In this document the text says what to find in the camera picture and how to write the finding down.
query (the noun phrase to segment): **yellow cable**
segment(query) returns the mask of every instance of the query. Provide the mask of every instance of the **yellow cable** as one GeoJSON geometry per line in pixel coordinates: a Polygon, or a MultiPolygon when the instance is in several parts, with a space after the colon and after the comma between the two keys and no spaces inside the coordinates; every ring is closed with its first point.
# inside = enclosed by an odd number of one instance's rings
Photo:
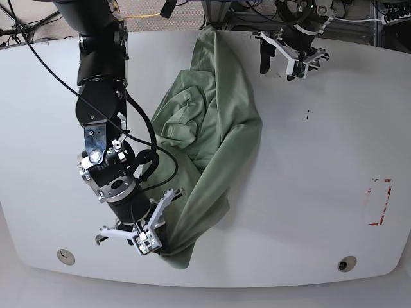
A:
{"type": "Polygon", "coordinates": [[[119,13],[121,13],[121,12],[120,12],[120,7],[118,6],[117,1],[116,1],[116,0],[113,0],[112,4],[113,4],[114,9],[115,9],[116,11],[118,11],[119,13]]]}
{"type": "Polygon", "coordinates": [[[135,15],[135,16],[126,16],[124,19],[131,19],[131,18],[147,18],[147,17],[155,17],[155,16],[160,16],[160,13],[157,14],[151,14],[151,15],[135,15]]]}

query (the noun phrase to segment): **red marking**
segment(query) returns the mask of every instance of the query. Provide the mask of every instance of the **red marking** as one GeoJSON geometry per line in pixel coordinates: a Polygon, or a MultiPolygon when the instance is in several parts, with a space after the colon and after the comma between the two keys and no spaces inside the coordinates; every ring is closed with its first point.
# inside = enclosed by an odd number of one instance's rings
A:
{"type": "Polygon", "coordinates": [[[383,224],[383,220],[384,220],[384,216],[385,216],[385,211],[387,210],[388,207],[388,201],[385,204],[384,210],[383,210],[383,214],[381,215],[381,220],[380,220],[380,226],[383,224]]]}
{"type": "Polygon", "coordinates": [[[368,188],[367,195],[365,196],[364,206],[363,206],[363,209],[362,209],[362,217],[364,217],[364,215],[365,215],[365,209],[367,208],[367,203],[368,203],[368,198],[370,196],[370,193],[371,193],[371,187],[368,188]]]}
{"type": "MultiPolygon", "coordinates": [[[[392,180],[390,178],[386,178],[385,179],[386,182],[392,182],[392,180]]],[[[387,202],[385,203],[384,206],[384,210],[383,210],[383,214],[381,215],[381,219],[380,219],[380,226],[383,224],[384,221],[384,217],[385,217],[385,212],[387,211],[387,207],[388,207],[388,201],[390,200],[390,196],[391,196],[391,189],[392,186],[388,187],[388,191],[387,191],[387,202]]],[[[365,200],[365,204],[367,204],[367,200],[368,200],[368,196],[371,193],[371,188],[368,188],[367,191],[367,198],[365,200]]],[[[378,223],[369,223],[369,226],[378,226],[378,223]]]]}

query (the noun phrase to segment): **green cloth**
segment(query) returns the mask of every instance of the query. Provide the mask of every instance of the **green cloth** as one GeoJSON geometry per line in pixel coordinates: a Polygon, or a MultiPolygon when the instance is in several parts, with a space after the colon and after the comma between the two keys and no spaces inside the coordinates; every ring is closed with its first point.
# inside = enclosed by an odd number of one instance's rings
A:
{"type": "MultiPolygon", "coordinates": [[[[152,119],[157,142],[179,163],[176,177],[147,192],[183,188],[186,195],[165,211],[167,243],[161,257],[187,268],[195,241],[229,210],[227,195],[256,150],[261,119],[251,85],[237,56],[211,26],[200,32],[191,67],[177,76],[152,119]]],[[[160,164],[142,187],[168,178],[172,160],[159,151],[160,164]]]]}

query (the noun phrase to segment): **metal bracket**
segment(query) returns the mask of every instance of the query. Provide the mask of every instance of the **metal bracket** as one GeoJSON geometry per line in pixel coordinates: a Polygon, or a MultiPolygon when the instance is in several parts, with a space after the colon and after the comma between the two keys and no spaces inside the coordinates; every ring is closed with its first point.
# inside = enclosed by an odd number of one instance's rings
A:
{"type": "Polygon", "coordinates": [[[106,124],[88,125],[84,128],[85,151],[93,165],[103,162],[107,148],[106,124]]]}
{"type": "Polygon", "coordinates": [[[162,243],[155,233],[155,229],[164,225],[164,222],[158,223],[162,220],[162,212],[164,209],[170,205],[175,197],[181,196],[182,192],[180,190],[176,192],[173,189],[168,189],[164,192],[164,197],[161,198],[160,202],[154,210],[149,222],[143,227],[142,232],[137,232],[133,229],[132,232],[127,232],[123,230],[118,230],[118,223],[113,228],[108,228],[104,226],[100,229],[99,235],[96,237],[96,243],[100,243],[109,237],[117,237],[120,239],[126,239],[133,243],[140,255],[147,255],[162,247],[162,243]]]}
{"type": "Polygon", "coordinates": [[[329,60],[329,54],[326,53],[326,50],[318,48],[313,55],[305,56],[302,61],[300,61],[300,54],[291,47],[283,45],[276,38],[269,37],[263,32],[261,32],[260,37],[267,43],[275,46],[287,59],[288,63],[286,68],[286,75],[290,76],[289,80],[292,80],[294,78],[305,79],[310,69],[319,69],[320,58],[329,60]]]}

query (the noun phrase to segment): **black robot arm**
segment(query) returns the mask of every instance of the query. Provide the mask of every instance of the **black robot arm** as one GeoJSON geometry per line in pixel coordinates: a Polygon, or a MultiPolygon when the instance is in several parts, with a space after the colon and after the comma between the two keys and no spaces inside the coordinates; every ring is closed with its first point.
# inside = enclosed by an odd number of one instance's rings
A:
{"type": "Polygon", "coordinates": [[[162,211],[181,193],[170,189],[158,203],[152,203],[140,186],[159,164],[157,141],[150,119],[126,91],[127,28],[124,20],[116,16],[118,13],[112,13],[112,3],[112,0],[54,2],[67,23],[79,33],[77,85],[82,99],[77,101],[76,116],[84,129],[85,151],[78,157],[78,169],[100,202],[107,202],[117,216],[114,227],[100,229],[96,243],[108,237],[120,237],[146,255],[162,247],[161,237],[157,235],[165,233],[162,211]],[[150,133],[150,148],[136,156],[125,140],[130,136],[127,101],[140,113],[150,133]],[[150,165],[135,178],[134,172],[143,164],[150,165]]]}

